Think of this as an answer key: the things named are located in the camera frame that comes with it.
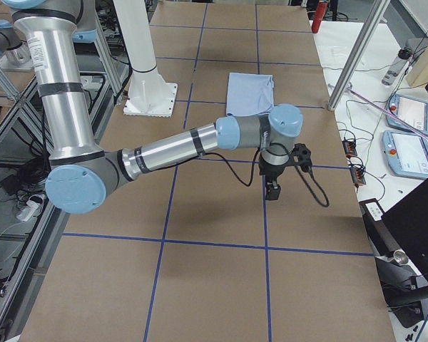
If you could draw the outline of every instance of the white pillar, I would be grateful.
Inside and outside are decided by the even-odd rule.
[[[178,85],[158,73],[144,0],[114,0],[114,6],[133,68],[123,112],[171,116]]]

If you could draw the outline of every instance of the black band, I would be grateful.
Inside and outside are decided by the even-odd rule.
[[[105,151],[99,151],[91,153],[89,155],[79,155],[77,157],[63,158],[63,159],[52,159],[49,160],[50,164],[53,166],[66,165],[66,164],[76,164],[77,162],[87,162],[89,160],[94,160],[105,156]]]
[[[149,173],[150,172],[150,170],[146,166],[146,163],[144,162],[143,156],[141,154],[141,147],[138,147],[135,150],[135,159],[136,159],[136,163],[138,164],[142,173]]]
[[[76,24],[76,18],[69,13],[56,11],[54,9],[22,9],[13,13],[11,16],[13,21],[18,21],[19,19],[28,18],[30,16],[46,16],[50,18],[60,18],[71,21],[73,24]]]
[[[47,83],[38,87],[40,97],[63,93],[82,93],[83,86],[80,83]]]
[[[76,18],[76,23],[78,24],[79,21],[81,21],[81,18],[83,17],[84,14],[84,0],[81,0],[81,3],[79,4],[79,14],[78,14],[78,18]]]
[[[126,166],[123,164],[122,150],[117,151],[117,163],[119,164],[119,169],[121,169],[122,175],[125,177],[125,179],[129,182],[132,182],[133,178],[128,175]]]
[[[7,48],[7,51],[13,51],[13,50],[16,50],[17,48],[20,48],[22,46],[22,42],[21,41],[19,41],[19,44],[18,45],[16,45],[16,46],[13,46],[12,48],[10,47],[10,48]]]
[[[268,115],[261,115],[258,120],[260,121],[260,150],[263,151],[270,146],[271,125]]]
[[[152,69],[149,69],[149,70],[146,70],[146,71],[139,71],[139,70],[136,70],[136,69],[133,69],[133,71],[136,71],[137,73],[150,73],[151,71],[154,71],[156,68],[157,68],[157,64]]]
[[[190,135],[192,136],[193,144],[195,145],[195,149],[197,150],[197,155],[204,155],[205,149],[203,148],[203,144],[201,143],[198,130],[196,128],[191,129]]]

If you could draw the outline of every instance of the screen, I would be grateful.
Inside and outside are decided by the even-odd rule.
[[[382,220],[428,281],[428,178],[382,215]]]
[[[428,155],[421,137],[392,133],[403,171],[428,175]]]
[[[398,118],[412,127],[423,130],[427,104],[410,98],[399,98]]]

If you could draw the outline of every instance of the white cable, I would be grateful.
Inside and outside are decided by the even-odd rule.
[[[2,232],[0,233],[0,238],[3,236],[3,234],[5,234],[7,231],[9,231],[12,227],[15,227],[15,226],[17,226],[18,224],[23,224],[23,223],[25,223],[25,222],[17,222],[17,223],[15,223],[15,224],[12,224],[11,226],[9,226],[8,228],[6,228],[4,231],[2,231]]]

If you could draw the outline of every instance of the red fire extinguisher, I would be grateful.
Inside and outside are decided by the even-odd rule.
[[[325,16],[325,12],[327,11],[327,0],[320,0],[317,5],[317,9],[315,10],[314,20],[312,21],[312,32],[317,33],[320,28],[320,23]]]

